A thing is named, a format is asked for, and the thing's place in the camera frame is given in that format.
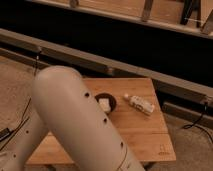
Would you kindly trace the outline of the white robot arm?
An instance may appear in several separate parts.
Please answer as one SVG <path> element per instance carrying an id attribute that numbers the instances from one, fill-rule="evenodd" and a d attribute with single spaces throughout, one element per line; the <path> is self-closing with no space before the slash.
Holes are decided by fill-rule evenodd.
<path id="1" fill-rule="evenodd" d="M 32 84 L 32 103 L 36 112 L 13 148 L 0 152 L 0 171 L 22 171 L 49 133 L 80 171 L 145 171 L 75 69 L 40 71 Z"/>

